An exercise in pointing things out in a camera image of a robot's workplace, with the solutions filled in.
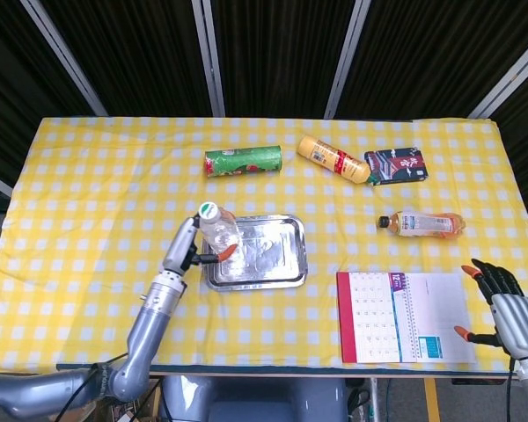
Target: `green chip can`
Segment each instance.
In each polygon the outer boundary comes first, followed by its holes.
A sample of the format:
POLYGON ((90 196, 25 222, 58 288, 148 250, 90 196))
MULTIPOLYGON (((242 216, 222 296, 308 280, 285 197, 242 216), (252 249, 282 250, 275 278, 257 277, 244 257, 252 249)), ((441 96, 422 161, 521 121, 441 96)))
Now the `green chip can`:
POLYGON ((274 147, 222 149, 206 151, 205 170, 208 177, 230 174, 279 171, 282 168, 282 149, 274 147))

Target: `gingham tablecloth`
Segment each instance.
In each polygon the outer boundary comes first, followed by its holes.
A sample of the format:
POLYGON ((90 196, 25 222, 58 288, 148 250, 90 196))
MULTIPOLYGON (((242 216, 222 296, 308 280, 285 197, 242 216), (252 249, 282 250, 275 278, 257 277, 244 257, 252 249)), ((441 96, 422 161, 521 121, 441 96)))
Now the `gingham tablecloth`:
MULTIPOLYGON (((492 121, 152 118, 41 122, 0 241, 0 371, 125 352, 139 295, 205 200, 236 215, 297 215, 309 277, 299 288, 219 294, 193 267, 155 364, 505 372, 502 351, 484 346, 472 365, 342 365, 335 286, 338 270, 460 273, 479 257, 509 268, 528 294, 528 215, 492 121), (296 154, 304 134, 357 157, 416 146, 429 178, 353 185, 296 154), (203 174, 205 150, 275 144, 281 172, 203 174), (401 209, 460 213, 466 233, 442 241, 376 228, 401 209)), ((488 306, 463 280, 473 330, 492 331, 488 306)))

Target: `spiral binding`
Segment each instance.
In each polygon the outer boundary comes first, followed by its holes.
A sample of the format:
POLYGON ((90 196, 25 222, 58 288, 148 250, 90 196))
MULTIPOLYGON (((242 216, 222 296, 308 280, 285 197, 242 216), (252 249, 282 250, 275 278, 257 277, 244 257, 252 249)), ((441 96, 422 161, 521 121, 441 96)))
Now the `spiral binding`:
POLYGON ((411 291, 408 288, 408 279, 403 283, 404 290, 407 296, 407 325, 408 333, 411 341, 411 348, 414 350, 414 357, 419 359, 421 357, 421 347, 419 345, 419 332, 416 329, 416 324, 414 323, 414 306, 413 306, 413 297, 411 296, 411 291))

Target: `metal tray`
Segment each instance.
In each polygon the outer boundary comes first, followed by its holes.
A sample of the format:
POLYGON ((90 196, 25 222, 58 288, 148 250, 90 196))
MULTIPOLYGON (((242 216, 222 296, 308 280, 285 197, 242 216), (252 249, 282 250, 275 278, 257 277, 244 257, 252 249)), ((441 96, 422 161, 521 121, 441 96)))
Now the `metal tray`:
MULTIPOLYGON (((203 267, 203 279, 218 291, 301 286, 307 276, 304 228, 294 215, 239 217, 242 255, 203 267)), ((211 253, 205 240, 203 253, 211 253)))

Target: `orange fingertip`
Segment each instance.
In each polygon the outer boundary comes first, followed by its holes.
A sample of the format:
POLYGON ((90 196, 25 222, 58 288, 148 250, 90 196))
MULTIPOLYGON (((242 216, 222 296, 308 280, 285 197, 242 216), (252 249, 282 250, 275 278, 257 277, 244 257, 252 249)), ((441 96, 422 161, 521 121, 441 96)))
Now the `orange fingertip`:
POLYGON ((454 331, 459 334, 459 336, 465 340, 465 341, 469 341, 467 339, 467 336, 469 336, 470 332, 468 330, 466 330, 464 327, 460 327, 459 325, 456 325, 454 327, 454 331))
POLYGON ((236 250, 237 250, 237 244, 232 244, 231 246, 229 246, 227 249, 225 249, 223 252, 221 252, 219 255, 217 255, 219 257, 219 262, 225 261, 236 250))
POLYGON ((472 279, 475 278, 476 275, 482 274, 480 270, 473 268, 472 266, 461 266, 461 269, 464 270, 464 273, 468 274, 472 279))

